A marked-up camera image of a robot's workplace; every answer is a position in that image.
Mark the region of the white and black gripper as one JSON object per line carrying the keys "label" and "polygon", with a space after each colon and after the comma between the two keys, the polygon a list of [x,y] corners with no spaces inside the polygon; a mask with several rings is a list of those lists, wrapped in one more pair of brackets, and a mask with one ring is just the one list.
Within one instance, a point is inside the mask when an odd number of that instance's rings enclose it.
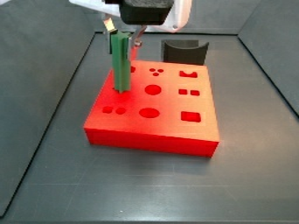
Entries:
{"label": "white and black gripper", "polygon": [[107,13],[103,23],[107,29],[107,50],[112,53],[111,37],[117,33],[112,17],[127,25],[139,25],[131,36],[131,45],[141,45],[147,25],[165,32],[177,32],[188,23],[192,0],[69,0],[72,4]]}

